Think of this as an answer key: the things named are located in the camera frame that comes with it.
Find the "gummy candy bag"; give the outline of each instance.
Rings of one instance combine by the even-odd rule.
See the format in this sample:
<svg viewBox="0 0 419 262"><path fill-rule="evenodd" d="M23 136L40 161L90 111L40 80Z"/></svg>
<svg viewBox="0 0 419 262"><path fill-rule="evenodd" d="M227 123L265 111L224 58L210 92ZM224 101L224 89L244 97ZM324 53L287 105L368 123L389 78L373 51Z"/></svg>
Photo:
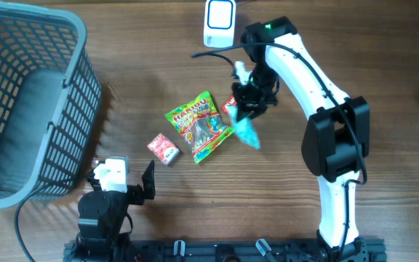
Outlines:
<svg viewBox="0 0 419 262"><path fill-rule="evenodd" d="M232 127L221 122L208 91L165 116L190 145L195 163L203 160L234 132Z"/></svg>

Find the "wood grain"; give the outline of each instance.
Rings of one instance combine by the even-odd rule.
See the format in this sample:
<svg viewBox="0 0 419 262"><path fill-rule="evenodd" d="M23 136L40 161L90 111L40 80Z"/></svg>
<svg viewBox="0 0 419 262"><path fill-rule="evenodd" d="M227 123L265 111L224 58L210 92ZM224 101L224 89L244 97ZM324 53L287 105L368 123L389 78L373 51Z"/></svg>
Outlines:
<svg viewBox="0 0 419 262"><path fill-rule="evenodd" d="M315 237L319 190L300 155L306 120L284 85L279 105L255 120L259 151L232 137L194 164L164 118L205 90L219 106L230 95L225 61L190 58L205 50L203 2L51 7L87 24L87 51L103 86L87 159L128 156L135 183L156 160L146 144L158 133L183 151L171 167L157 162L156 199L129 209L133 239ZM328 77L371 106L369 184L358 188L356 200L360 233L384 238L389 261L419 261L419 1L254 1L238 6L236 34L282 15ZM249 61L242 50L226 55ZM60 201L23 208L20 229L37 261L61 261L63 244L76 236L76 203L90 190L82 185ZM13 215L14 209L0 210L0 261L25 261Z"/></svg>

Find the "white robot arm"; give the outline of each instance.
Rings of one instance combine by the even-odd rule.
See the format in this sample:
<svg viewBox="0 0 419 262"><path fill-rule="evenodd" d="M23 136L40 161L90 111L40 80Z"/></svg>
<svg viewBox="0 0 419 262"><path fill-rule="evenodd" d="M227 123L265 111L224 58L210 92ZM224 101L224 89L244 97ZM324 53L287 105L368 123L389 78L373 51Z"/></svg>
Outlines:
<svg viewBox="0 0 419 262"><path fill-rule="evenodd" d="M339 104L345 103L345 98L348 98L348 95L335 86L318 67L307 52L298 33L285 34L274 39L274 42L300 53L314 67L323 82L328 86L336 101ZM280 75L290 88L300 103L307 119L311 115L316 114L318 108L329 109L335 107L311 71L293 54L277 47L266 47L266 63ZM356 180L358 177L359 172L354 171L339 176L334 183L330 183L322 175L318 177L322 212L319 233L330 247L339 246L343 237L346 216L343 185L347 180ZM346 245L358 237L358 230L355 224L355 187L354 184L350 185L350 189L348 190L350 199L350 228L347 234Z"/></svg>
<svg viewBox="0 0 419 262"><path fill-rule="evenodd" d="M232 86L237 119L253 119L268 105L276 105L273 88L279 77L284 80L308 120L302 155L319 182L322 219L317 236L324 258L342 261L356 255L361 240L355 224L355 188L366 183L363 158L369 152L369 106L361 97L350 99L327 78L286 17L247 26L239 46L193 57L241 47L256 64L252 72L245 71L242 62L234 65L239 79ZM336 129L335 122L344 126Z"/></svg>

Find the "plastic basket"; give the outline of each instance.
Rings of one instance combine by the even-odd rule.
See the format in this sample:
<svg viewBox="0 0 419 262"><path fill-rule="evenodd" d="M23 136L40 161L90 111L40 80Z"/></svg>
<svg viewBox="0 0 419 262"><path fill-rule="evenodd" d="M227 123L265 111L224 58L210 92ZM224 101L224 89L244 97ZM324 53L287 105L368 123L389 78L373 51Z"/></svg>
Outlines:
<svg viewBox="0 0 419 262"><path fill-rule="evenodd" d="M0 208L69 192L101 100L75 14L0 1Z"/></svg>

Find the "small red box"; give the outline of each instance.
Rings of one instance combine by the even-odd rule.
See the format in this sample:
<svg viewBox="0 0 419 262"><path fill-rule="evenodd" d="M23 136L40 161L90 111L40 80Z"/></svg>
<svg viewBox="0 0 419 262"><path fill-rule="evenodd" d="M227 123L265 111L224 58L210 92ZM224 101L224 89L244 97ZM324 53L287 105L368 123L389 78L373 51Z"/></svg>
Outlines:
<svg viewBox="0 0 419 262"><path fill-rule="evenodd" d="M221 108L224 113L229 114L227 111L227 106L236 106L237 102L236 99L234 98L233 95L231 95L231 98L229 98L229 100L227 100L227 102L224 104L224 106Z"/></svg>
<svg viewBox="0 0 419 262"><path fill-rule="evenodd" d="M163 164L169 164L179 154L179 148L161 133L147 147Z"/></svg>

